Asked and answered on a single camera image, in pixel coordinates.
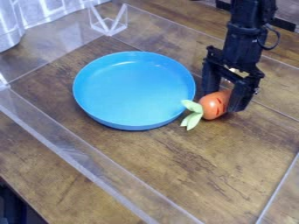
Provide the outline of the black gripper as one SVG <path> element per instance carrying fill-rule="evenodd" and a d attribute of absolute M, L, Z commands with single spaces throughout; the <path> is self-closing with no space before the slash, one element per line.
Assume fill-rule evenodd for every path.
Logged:
<path fill-rule="evenodd" d="M 258 92 L 259 82 L 264 77 L 258 62 L 266 38 L 264 27 L 244 27 L 228 22 L 223 49 L 214 45 L 207 47 L 208 53 L 202 69 L 202 91 L 204 95 L 218 92 L 220 78 L 228 79 L 234 84 L 228 98 L 228 112 L 243 111 Z M 230 71 L 231 68 L 248 73 L 248 76 L 240 77 Z"/>

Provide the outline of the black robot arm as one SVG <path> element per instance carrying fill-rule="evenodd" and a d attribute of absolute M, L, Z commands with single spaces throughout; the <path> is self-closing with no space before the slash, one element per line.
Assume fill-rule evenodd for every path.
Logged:
<path fill-rule="evenodd" d="M 277 0 L 231 0 L 231 19 L 223 49 L 210 45 L 202 68 L 202 91 L 208 95 L 220 90 L 220 79 L 234 88 L 228 112 L 243 111 L 258 92 L 264 73 L 258 62 L 264 50 L 273 50 L 281 33 L 270 22 L 275 18 Z"/>

